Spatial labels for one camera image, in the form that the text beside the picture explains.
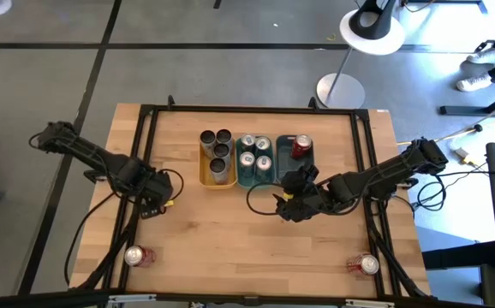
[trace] wire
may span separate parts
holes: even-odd
[[[455,185],[458,181],[460,181],[461,179],[464,179],[466,178],[467,176],[471,175],[471,174],[484,174],[484,175],[495,175],[495,171],[485,171],[485,170],[482,170],[481,167],[483,167],[484,165],[486,165],[487,163],[483,163],[481,164],[480,166],[475,166],[474,167],[474,170],[472,171],[461,171],[461,172],[453,172],[453,173],[449,173],[449,174],[444,174],[444,175],[435,175],[436,179],[438,181],[434,181],[434,182],[430,182],[430,183],[427,183],[425,186],[423,186],[421,188],[421,190],[419,191],[419,193],[417,194],[417,202],[412,204],[414,206],[415,209],[418,209],[419,207],[422,207],[426,210],[432,210],[432,211],[438,211],[438,210],[441,210],[444,206],[444,199],[445,199],[445,191],[447,190],[447,188]],[[455,179],[455,181],[453,181],[452,183],[448,184],[447,186],[444,187],[444,184],[442,183],[441,181],[441,177],[443,176],[450,176],[450,175],[464,175],[464,176],[461,176],[457,179]],[[428,198],[424,198],[422,200],[420,200],[420,196],[422,194],[422,191],[431,186],[431,185],[436,185],[436,184],[439,184],[442,188],[434,193],[432,196],[428,197]],[[426,202],[434,199],[435,197],[437,197],[440,193],[443,194],[443,197],[442,197],[442,201],[436,203],[436,204],[426,204]]]
[[[31,138],[28,139],[28,145],[32,147],[33,149],[39,150],[39,148],[36,145],[33,145],[33,140],[40,136],[42,133],[36,133],[34,134]]]
[[[495,125],[495,121],[491,122],[491,123],[488,123],[488,124],[485,124],[485,125],[482,125],[482,127],[491,127]],[[454,138],[457,138],[457,137],[461,137],[463,135],[466,135],[466,134],[469,134],[469,133],[473,133],[473,132],[476,132],[476,129],[475,128],[470,128],[469,130],[465,131],[465,132],[460,132],[460,133],[453,133],[451,135],[447,135],[445,137],[442,137],[442,138],[438,138],[438,139],[435,139],[434,142],[439,142],[439,141],[442,141],[442,140],[448,140],[448,139],[454,139]],[[396,145],[409,145],[411,144],[410,141],[402,141],[402,142],[398,142],[396,143]]]
[[[275,187],[280,187],[283,189],[283,186],[279,185],[279,184],[276,184],[276,183],[270,183],[270,182],[260,182],[260,183],[257,183],[255,185],[253,185],[251,188],[249,188],[249,190],[247,191],[247,195],[246,195],[246,203],[247,203],[247,207],[255,214],[259,214],[259,215],[264,215],[264,216],[273,216],[273,215],[278,215],[278,213],[276,212],[273,212],[273,213],[266,213],[266,212],[262,212],[262,211],[258,211],[256,209],[254,209],[251,204],[249,203],[249,195],[251,194],[251,192],[257,188],[257,187],[260,187],[260,186],[263,186],[263,185],[272,185],[272,186],[275,186]]]
[[[392,196],[393,198],[399,198],[400,200],[402,200],[405,204],[409,205],[409,209],[411,210],[411,212],[413,213],[413,219],[415,219],[415,209],[413,208],[413,205],[408,201],[406,200],[405,198],[402,198],[398,195],[394,195]]]
[[[445,174],[445,175],[438,175],[439,177],[444,177],[444,176],[450,176],[450,175],[464,175],[464,174],[487,174],[487,175],[495,175],[495,171],[479,171],[479,170],[474,170],[474,171],[462,171],[462,172],[452,172],[450,174]]]
[[[432,3],[434,3],[434,2],[436,2],[436,0],[431,0],[431,1],[430,1],[427,5],[425,5],[424,7],[420,8],[420,9],[416,9],[416,10],[411,10],[410,8],[408,8],[408,4],[409,4],[408,2],[406,2],[406,3],[405,3],[405,5],[403,5],[403,7],[404,7],[406,10],[408,10],[409,12],[411,12],[411,13],[417,13],[417,12],[419,12],[419,11],[423,10],[423,9],[426,9],[427,7],[429,7],[429,6],[430,6],[430,4],[432,4]]]
[[[182,178],[182,176],[179,174],[179,172],[175,171],[174,169],[160,169],[160,171],[168,171],[168,172],[174,173],[177,176],[179,176],[179,179],[181,180],[181,188],[179,188],[179,192],[175,196],[171,197],[171,199],[170,199],[170,200],[175,200],[182,193],[182,188],[185,186],[185,180]]]
[[[447,193],[445,192],[445,186],[444,186],[444,183],[442,182],[442,179],[439,178],[439,176],[435,175],[434,176],[436,178],[437,181],[435,182],[430,182],[428,184],[426,184],[425,186],[423,186],[419,193],[417,193],[417,204],[419,205],[419,207],[422,207],[424,208],[425,210],[430,210],[430,211],[439,211],[439,210],[442,210],[442,208],[444,207],[444,202],[445,202],[445,197],[447,196]],[[442,200],[435,203],[435,204],[430,204],[430,205],[427,205],[427,204],[423,204],[422,201],[420,200],[420,195],[422,194],[423,190],[425,189],[425,187],[429,187],[431,185],[435,185],[435,184],[438,184],[440,185],[442,188],[439,190],[439,192],[436,193],[436,196],[438,194],[442,194]]]
[[[103,205],[105,202],[109,201],[110,198],[112,198],[115,194],[112,192],[110,193],[108,196],[106,196],[103,200],[101,200],[101,202],[99,202],[98,204],[96,204],[95,206],[93,206],[93,208],[87,212],[87,214],[84,216],[84,218],[82,218],[82,221],[80,222],[80,225],[78,226],[78,228],[76,229],[76,233],[75,233],[75,237],[73,238],[73,241],[72,243],[70,243],[70,247],[69,247],[69,252],[67,252],[67,257],[65,258],[65,266],[63,268],[63,275],[65,277],[65,281],[67,282],[67,285],[70,284],[70,280],[69,280],[69,261],[70,261],[70,255],[72,254],[73,252],[73,248],[75,247],[75,243],[76,243],[76,239],[78,238],[78,234],[80,233],[80,230],[82,229],[82,226],[84,225],[84,223],[86,222],[87,218],[93,214],[93,212],[95,212],[99,207],[101,207],[101,205]]]
[[[386,212],[386,210],[388,209],[388,201],[389,200],[385,200],[385,205],[383,206],[383,210],[377,212],[377,213],[371,213],[372,216],[381,216],[383,215],[383,213]]]

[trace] wooden table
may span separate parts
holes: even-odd
[[[138,104],[118,104],[106,149],[129,155],[140,110]],[[398,154],[390,114],[370,110],[380,162]],[[228,128],[237,139],[243,133],[267,135],[307,133],[313,138],[319,179],[356,171],[348,116],[243,113],[159,112],[151,165],[175,169],[185,179],[182,195],[163,216],[141,220],[135,243],[151,247],[158,260],[149,269],[132,268],[128,291],[150,293],[258,294],[311,297],[376,297],[373,278],[345,269],[347,258],[368,251],[362,206],[342,216],[317,215],[309,221],[286,222],[259,216],[246,206],[246,190],[211,191],[199,183],[199,136],[204,129]],[[365,164],[369,166],[359,123]],[[146,136],[141,139],[140,157]],[[174,187],[180,181],[171,175]],[[110,193],[106,183],[95,188],[92,206]],[[275,187],[255,191],[253,207],[274,211]],[[404,192],[400,195],[407,198]],[[112,198],[87,221],[71,278],[83,282],[109,248],[119,200]],[[388,208],[397,259],[416,284],[429,293],[411,210],[393,198]],[[122,264],[116,259],[112,286]],[[383,268],[386,268],[381,257]],[[388,270],[383,270],[390,293]]]

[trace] black metal frame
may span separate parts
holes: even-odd
[[[486,107],[474,106],[441,106],[442,116],[495,116],[495,102]]]
[[[352,137],[355,148],[355,156],[356,162],[358,166],[358,171],[363,171],[364,163],[363,163],[363,154],[361,150],[361,139],[360,133],[358,129],[358,120],[362,121],[364,132],[366,136],[367,142],[367,151],[370,157],[371,165],[375,165],[377,163],[375,147],[373,144],[373,136],[371,133],[371,126],[369,122],[369,114],[367,110],[334,110],[334,109],[321,109],[316,102],[315,98],[311,98],[308,104],[308,108],[269,108],[269,107],[229,107],[229,106],[185,106],[185,105],[176,105],[176,102],[172,96],[168,96],[167,105],[141,105],[140,113],[138,117],[138,122],[135,130],[134,141],[132,146],[132,155],[139,155],[139,146],[140,146],[140,136],[142,134],[143,125],[146,121],[146,118],[151,115],[151,122],[149,126],[149,132],[147,135],[145,152],[143,153],[143,160],[148,162],[150,160],[150,156],[152,153],[152,143],[154,141],[154,134],[156,130],[156,123],[158,120],[158,113],[160,111],[173,111],[173,112],[227,112],[227,113],[272,113],[272,114],[304,114],[304,115],[337,115],[337,116],[348,116],[350,119],[350,125],[352,129]],[[139,212],[135,211],[132,215],[139,215]],[[116,242],[116,235],[120,234],[122,231],[122,226],[124,224],[124,219],[126,216],[127,209],[127,201],[125,198],[121,200],[117,216],[115,222],[115,228],[113,230],[112,243]],[[366,221],[369,219],[373,219],[373,214],[371,211],[371,204],[364,202],[364,215]],[[392,240],[391,233],[388,226],[388,220],[386,215],[381,216],[381,228],[383,232],[383,238],[385,242],[392,249]],[[367,238],[369,240],[370,252],[376,257],[379,258],[379,250],[377,246],[373,242],[373,240],[369,236],[369,228],[367,229]],[[135,240],[135,233],[128,240],[128,245],[133,245]],[[109,269],[104,276],[103,280],[103,288],[110,287],[110,278],[112,276],[113,269]],[[120,279],[118,282],[118,288],[125,290],[127,281],[128,281],[128,272],[129,267],[123,263]],[[383,276],[379,271],[378,274],[374,277],[375,280],[375,288],[377,292],[377,297],[382,298],[385,294]],[[391,272],[391,285],[393,294],[396,296],[400,296],[400,288],[399,288],[399,280],[396,278],[395,274]],[[164,294],[157,294],[159,299],[162,299]],[[292,303],[307,303],[307,304],[317,304],[317,303],[327,303],[327,304],[337,304],[343,301],[343,299],[339,298],[312,298],[312,297],[266,297],[266,296],[229,296],[229,295],[204,295],[200,297],[198,294],[170,294],[169,296],[173,297],[174,300],[183,300],[183,301],[207,301],[207,302],[235,302],[235,303],[244,303],[247,305],[262,305],[262,304],[292,304]]]
[[[402,0],[402,3],[430,3],[432,0]],[[483,0],[436,0],[432,3],[455,3],[455,4],[478,4],[478,8],[480,8],[480,12],[482,14],[487,14],[486,4]]]
[[[221,5],[221,0],[216,0],[214,8],[218,9]],[[99,43],[0,43],[0,49],[6,50],[96,50],[92,71],[89,75],[86,90],[82,96],[81,104],[78,109],[77,116],[74,120],[74,127],[77,133],[81,132],[84,120],[86,119],[87,110],[92,100],[93,91],[97,84],[98,76],[103,65],[104,56],[108,50],[347,50],[349,46],[347,44],[289,44],[289,43],[146,43],[146,44],[128,44],[128,43],[111,43],[110,37],[112,35],[116,19],[119,14],[122,5],[122,0],[115,0],[112,10],[110,12],[109,20],[107,21],[106,28],[103,33],[103,37]],[[428,45],[418,44],[406,44],[403,45],[400,50],[404,51],[420,51],[429,52],[432,51],[432,47]],[[195,107],[176,106],[177,110],[196,110]],[[241,107],[239,112],[259,112],[259,109]],[[268,112],[275,113],[304,113],[306,111],[299,111],[297,109],[267,109]],[[212,111],[231,112],[225,108],[213,109]],[[319,110],[315,113],[321,114],[333,114],[332,112]],[[56,179],[53,182],[48,198],[46,199],[45,213],[43,220],[39,227],[37,238],[34,242],[33,249],[30,252],[30,256],[25,268],[21,284],[19,286],[18,294],[25,295],[31,292],[34,280],[36,278],[36,272],[38,270],[42,255],[44,253],[45,244],[48,240],[51,225],[54,221],[57,213],[57,208],[65,181],[69,173],[70,165],[72,163],[71,156],[64,156],[59,163]],[[105,278],[104,284],[109,284],[109,278]]]

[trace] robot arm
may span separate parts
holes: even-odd
[[[333,175],[318,184],[313,183],[318,169],[304,166],[284,176],[283,189],[293,198],[286,201],[275,195],[277,213],[294,222],[310,219],[319,213],[348,214],[366,195],[388,199],[396,191],[398,183],[414,174],[435,175],[444,170],[447,163],[447,158],[434,141],[417,139],[402,154],[386,162],[363,172]]]
[[[95,182],[106,176],[117,193],[142,197],[149,208],[161,208],[173,192],[170,176],[144,163],[137,157],[112,154],[78,136],[71,123],[50,122],[38,135],[41,151],[70,154],[93,168],[84,175]]]

